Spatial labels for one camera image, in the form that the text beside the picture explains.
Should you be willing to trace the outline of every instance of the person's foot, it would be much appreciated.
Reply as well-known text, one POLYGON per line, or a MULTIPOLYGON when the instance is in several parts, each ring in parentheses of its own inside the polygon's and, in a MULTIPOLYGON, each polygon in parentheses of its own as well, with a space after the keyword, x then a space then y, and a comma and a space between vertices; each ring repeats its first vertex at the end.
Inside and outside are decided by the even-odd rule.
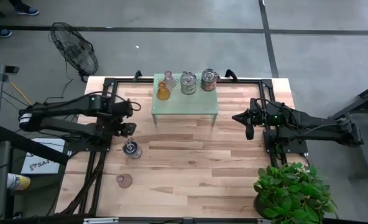
POLYGON ((30 16, 36 16, 37 14, 39 14, 39 10, 27 6, 24 3, 18 4, 14 6, 14 9, 16 10, 18 15, 30 15, 30 16))
POLYGON ((2 37, 2 38, 8 38, 11 35, 12 35, 12 32, 9 31, 8 29, 0 30, 0 37, 2 37))

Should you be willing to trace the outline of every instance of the glass shelf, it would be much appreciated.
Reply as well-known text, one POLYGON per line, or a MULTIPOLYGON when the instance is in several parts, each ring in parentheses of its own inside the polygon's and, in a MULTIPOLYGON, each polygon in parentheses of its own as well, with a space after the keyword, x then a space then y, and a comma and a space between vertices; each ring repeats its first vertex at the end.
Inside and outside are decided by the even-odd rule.
POLYGON ((164 74, 155 74, 154 90, 152 94, 152 116, 156 123, 156 115, 162 114, 211 114, 217 116, 217 92, 204 91, 201 88, 201 74, 196 75, 196 91, 192 95, 186 95, 181 91, 181 74, 173 74, 176 86, 170 90, 170 98, 159 100, 157 98, 158 84, 165 78, 164 74))

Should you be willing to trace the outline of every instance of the wooden tabletop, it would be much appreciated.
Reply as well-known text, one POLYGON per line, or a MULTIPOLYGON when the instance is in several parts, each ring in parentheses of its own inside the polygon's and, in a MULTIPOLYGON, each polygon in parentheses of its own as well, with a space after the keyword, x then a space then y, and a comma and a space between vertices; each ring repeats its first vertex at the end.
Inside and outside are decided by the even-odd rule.
MULTIPOLYGON (((104 79, 89 77, 86 93, 102 90, 104 79)), ((276 101, 294 108, 288 79, 272 81, 276 101)), ((258 178, 258 168, 270 165, 263 129, 255 128, 254 140, 248 141, 245 126, 231 119, 249 107, 250 98, 260 97, 257 85, 219 84, 219 114, 214 126, 210 116, 205 115, 159 116, 154 125, 152 83, 122 83, 117 89, 119 96, 142 106, 125 122, 137 124, 133 138, 143 153, 140 159, 129 159, 122 152, 125 139, 113 139, 104 166, 97 216, 259 217, 253 208, 257 195, 253 183, 258 178), (132 176, 133 184, 128 189, 118 186, 119 174, 132 176)), ((83 124, 95 121, 82 115, 78 120, 83 124)), ((287 157, 288 162, 305 163, 297 154, 287 157)), ((69 160, 56 212, 66 208, 83 186, 88 158, 88 152, 79 152, 69 160)))

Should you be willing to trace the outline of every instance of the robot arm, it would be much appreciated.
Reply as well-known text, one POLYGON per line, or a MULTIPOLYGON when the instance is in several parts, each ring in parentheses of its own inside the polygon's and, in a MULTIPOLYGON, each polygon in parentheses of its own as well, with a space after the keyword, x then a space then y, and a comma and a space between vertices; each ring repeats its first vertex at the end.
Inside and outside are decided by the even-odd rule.
POLYGON ((110 97, 94 94, 59 103, 35 103, 20 110, 19 121, 24 131, 51 129, 70 133, 76 137, 76 140, 70 140, 73 151, 92 151, 92 148, 108 144, 106 141, 111 135, 133 135, 136 124, 123 123, 124 117, 132 115, 133 108, 129 100, 113 103, 110 97), (97 117, 97 122, 85 125, 53 118, 75 114, 97 117))
POLYGON ((232 118, 246 126, 246 138, 249 140, 254 136, 253 126, 261 125, 275 126, 277 135, 274 141, 281 146, 287 146, 296 139, 335 141, 351 147, 363 144, 359 129, 350 119, 316 118, 284 103, 262 98, 252 98, 251 107, 232 118), (258 104, 259 100, 269 102, 265 110, 258 104))

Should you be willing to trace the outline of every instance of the potted plant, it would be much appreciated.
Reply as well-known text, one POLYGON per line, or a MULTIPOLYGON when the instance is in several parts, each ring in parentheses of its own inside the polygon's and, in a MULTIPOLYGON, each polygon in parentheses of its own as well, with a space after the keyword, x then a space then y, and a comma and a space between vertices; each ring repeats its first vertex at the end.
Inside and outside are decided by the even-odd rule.
POLYGON ((254 189, 258 192, 254 208, 272 223, 322 223, 325 212, 338 217, 329 186, 318 179, 314 165, 260 168, 254 189))

